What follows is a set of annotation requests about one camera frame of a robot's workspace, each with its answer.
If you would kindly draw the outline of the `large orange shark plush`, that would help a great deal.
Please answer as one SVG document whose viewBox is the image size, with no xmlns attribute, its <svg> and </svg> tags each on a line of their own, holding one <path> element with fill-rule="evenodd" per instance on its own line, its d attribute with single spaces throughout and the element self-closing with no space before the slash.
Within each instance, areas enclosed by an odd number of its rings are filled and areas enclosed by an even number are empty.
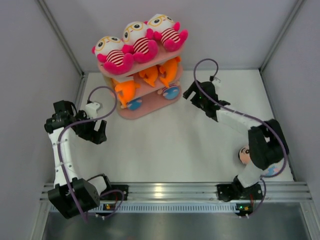
<svg viewBox="0 0 320 240">
<path fill-rule="evenodd" d="M 169 87 L 170 83 L 176 78 L 178 72 L 178 65 L 181 62 L 181 57 L 176 56 L 175 58 L 167 60 L 159 67 L 161 76 L 159 80 L 164 84 L 165 87 Z"/>
</svg>

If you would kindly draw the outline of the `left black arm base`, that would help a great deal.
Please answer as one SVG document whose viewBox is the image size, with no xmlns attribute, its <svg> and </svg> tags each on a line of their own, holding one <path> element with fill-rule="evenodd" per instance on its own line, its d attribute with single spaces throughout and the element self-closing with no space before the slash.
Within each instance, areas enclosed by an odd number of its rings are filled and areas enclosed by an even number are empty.
<svg viewBox="0 0 320 240">
<path fill-rule="evenodd" d="M 97 213 L 103 219 L 110 218 L 118 210 L 120 210 L 124 201 L 128 199 L 129 186 L 127 184 L 114 184 L 111 186 L 110 190 L 105 190 L 100 195 L 100 200 L 114 201 L 114 203 L 109 204 L 109 207 L 105 207 L 104 210 L 110 211 L 107 213 Z"/>
</svg>

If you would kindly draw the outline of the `boy doll plush blue cap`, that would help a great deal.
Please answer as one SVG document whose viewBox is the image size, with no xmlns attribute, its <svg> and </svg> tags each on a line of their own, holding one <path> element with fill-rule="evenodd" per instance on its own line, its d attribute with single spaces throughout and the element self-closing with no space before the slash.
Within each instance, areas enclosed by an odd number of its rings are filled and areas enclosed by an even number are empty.
<svg viewBox="0 0 320 240">
<path fill-rule="evenodd" d="M 158 95 L 163 96 L 167 100 L 173 100 L 175 99 L 180 93 L 180 83 L 171 83 L 169 84 L 169 87 L 164 87 L 162 89 L 159 89 L 157 91 Z"/>
</svg>

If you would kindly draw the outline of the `small orange shark plush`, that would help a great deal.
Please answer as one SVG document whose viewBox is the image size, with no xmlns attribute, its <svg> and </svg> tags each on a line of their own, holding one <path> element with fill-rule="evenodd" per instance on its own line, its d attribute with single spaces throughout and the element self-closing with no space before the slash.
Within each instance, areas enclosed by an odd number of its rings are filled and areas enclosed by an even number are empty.
<svg viewBox="0 0 320 240">
<path fill-rule="evenodd" d="M 158 78 L 158 67 L 156 65 L 138 72 L 139 76 L 150 86 L 155 87 Z"/>
</svg>

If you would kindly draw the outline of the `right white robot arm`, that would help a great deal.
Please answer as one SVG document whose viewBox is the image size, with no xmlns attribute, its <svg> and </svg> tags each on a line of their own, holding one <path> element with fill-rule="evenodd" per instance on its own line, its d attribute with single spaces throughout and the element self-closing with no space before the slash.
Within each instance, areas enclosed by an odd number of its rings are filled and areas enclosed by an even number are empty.
<svg viewBox="0 0 320 240">
<path fill-rule="evenodd" d="M 247 147 L 238 152 L 245 168 L 229 185 L 228 201 L 246 198 L 261 178 L 274 178 L 285 170 L 289 148 L 277 120 L 261 120 L 236 110 L 229 102 L 219 99 L 215 85 L 210 81 L 194 81 L 183 93 L 183 98 L 190 99 L 210 119 L 248 138 Z"/>
</svg>

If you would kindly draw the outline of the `white panda plush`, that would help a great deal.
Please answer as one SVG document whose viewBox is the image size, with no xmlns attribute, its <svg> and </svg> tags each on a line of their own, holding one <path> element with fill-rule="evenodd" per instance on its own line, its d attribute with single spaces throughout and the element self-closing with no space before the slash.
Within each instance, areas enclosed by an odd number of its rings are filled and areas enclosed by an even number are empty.
<svg viewBox="0 0 320 240">
<path fill-rule="evenodd" d="M 131 53 L 139 64 L 153 60 L 158 54 L 159 47 L 154 40 L 154 31 L 142 21 L 133 21 L 123 30 L 122 41 L 125 53 Z"/>
<path fill-rule="evenodd" d="M 145 22 L 153 30 L 153 37 L 168 52 L 179 50 L 187 40 L 187 29 L 180 30 L 180 23 L 165 14 L 157 13 Z"/>
<path fill-rule="evenodd" d="M 112 75 L 122 75 L 131 70 L 134 58 L 124 53 L 124 42 L 116 36 L 104 36 L 91 49 L 103 68 Z"/>
</svg>

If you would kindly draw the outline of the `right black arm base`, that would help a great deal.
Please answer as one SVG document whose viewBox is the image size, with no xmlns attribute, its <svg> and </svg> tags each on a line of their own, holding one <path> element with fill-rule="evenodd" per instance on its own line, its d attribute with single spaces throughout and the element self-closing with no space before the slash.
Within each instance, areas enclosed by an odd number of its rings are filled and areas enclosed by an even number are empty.
<svg viewBox="0 0 320 240">
<path fill-rule="evenodd" d="M 236 215 L 239 218 L 249 218 L 255 210 L 255 201 L 262 201 L 264 193 L 259 183 L 243 188 L 233 183 L 218 184 L 217 197 L 220 201 L 242 201 L 236 203 Z"/>
</svg>

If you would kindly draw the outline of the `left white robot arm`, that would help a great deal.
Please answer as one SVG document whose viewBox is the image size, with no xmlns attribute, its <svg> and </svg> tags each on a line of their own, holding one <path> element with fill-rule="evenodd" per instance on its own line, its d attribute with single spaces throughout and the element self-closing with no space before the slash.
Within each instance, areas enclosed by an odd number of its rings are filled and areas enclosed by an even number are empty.
<svg viewBox="0 0 320 240">
<path fill-rule="evenodd" d="M 66 218 L 84 216 L 109 199 L 113 187 L 105 174 L 91 176 L 79 163 L 91 163 L 94 147 L 106 142 L 107 122 L 98 117 L 102 104 L 88 101 L 83 110 L 61 100 L 53 104 L 54 114 L 44 124 L 51 141 L 55 178 L 48 199 Z"/>
</svg>

